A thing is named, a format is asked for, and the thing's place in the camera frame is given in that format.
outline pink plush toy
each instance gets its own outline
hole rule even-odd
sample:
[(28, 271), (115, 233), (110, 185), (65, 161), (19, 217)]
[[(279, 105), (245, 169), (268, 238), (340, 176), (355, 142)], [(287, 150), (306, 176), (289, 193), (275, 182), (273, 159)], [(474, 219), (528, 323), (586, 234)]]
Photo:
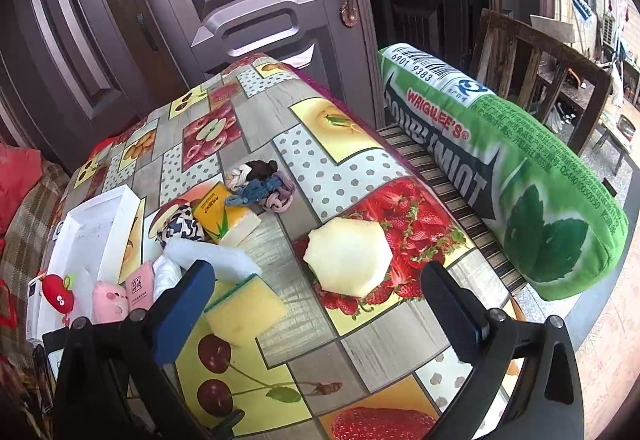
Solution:
[(129, 314), (127, 292), (122, 286), (98, 281), (92, 295), (95, 324), (122, 321)]

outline white tissue roll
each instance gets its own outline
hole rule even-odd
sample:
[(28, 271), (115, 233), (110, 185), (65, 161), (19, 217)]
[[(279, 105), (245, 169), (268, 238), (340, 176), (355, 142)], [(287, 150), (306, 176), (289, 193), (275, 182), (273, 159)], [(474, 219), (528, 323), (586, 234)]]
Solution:
[(191, 241), (175, 235), (166, 242), (164, 255), (184, 269), (191, 267), (197, 259), (202, 259), (211, 264), (219, 281), (239, 283), (251, 274), (262, 274), (262, 269), (242, 250), (205, 241)]
[(160, 294), (168, 288), (173, 288), (182, 277), (180, 266), (165, 255), (160, 256), (154, 263), (154, 302)]

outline barcode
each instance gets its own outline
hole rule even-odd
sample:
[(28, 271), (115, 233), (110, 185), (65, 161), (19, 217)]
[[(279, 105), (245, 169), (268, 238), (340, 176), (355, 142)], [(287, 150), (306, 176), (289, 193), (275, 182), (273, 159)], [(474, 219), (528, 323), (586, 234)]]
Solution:
[(396, 53), (403, 57), (410, 58), (416, 64), (423, 66), (441, 80), (450, 73), (460, 73), (460, 70), (449, 66), (446, 62), (442, 62), (439, 58), (414, 48), (402, 48), (397, 50)]

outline striped cushion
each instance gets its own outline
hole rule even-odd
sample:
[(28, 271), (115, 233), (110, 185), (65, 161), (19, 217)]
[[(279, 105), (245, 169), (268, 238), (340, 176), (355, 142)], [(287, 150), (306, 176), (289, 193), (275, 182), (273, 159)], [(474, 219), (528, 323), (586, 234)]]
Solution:
[(381, 129), (378, 133), (420, 172), (442, 203), (447, 206), (469, 237), (474, 240), (482, 255), (491, 264), (511, 295), (516, 295), (527, 282), (504, 256), (494, 235), (462, 199), (426, 149), (411, 140), (395, 124)]

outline screw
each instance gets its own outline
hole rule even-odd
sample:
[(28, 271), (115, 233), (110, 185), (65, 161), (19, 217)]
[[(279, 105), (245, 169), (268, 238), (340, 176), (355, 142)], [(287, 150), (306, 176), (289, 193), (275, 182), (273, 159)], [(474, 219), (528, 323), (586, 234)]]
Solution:
[(507, 318), (507, 314), (499, 308), (491, 308), (491, 310), (489, 310), (489, 317), (491, 317), (492, 320), (501, 323)]
[(142, 319), (145, 318), (146, 310), (144, 308), (136, 308), (129, 314), (129, 318), (135, 322), (139, 323)]
[(551, 323), (552, 326), (555, 326), (556, 328), (562, 328), (564, 326), (564, 321), (562, 321), (562, 317), (559, 317), (558, 315), (552, 315), (551, 317), (549, 317), (549, 322)]
[(87, 319), (86, 317), (78, 317), (78, 319), (76, 319), (71, 326), (75, 330), (82, 330), (87, 322), (89, 322), (89, 319)]

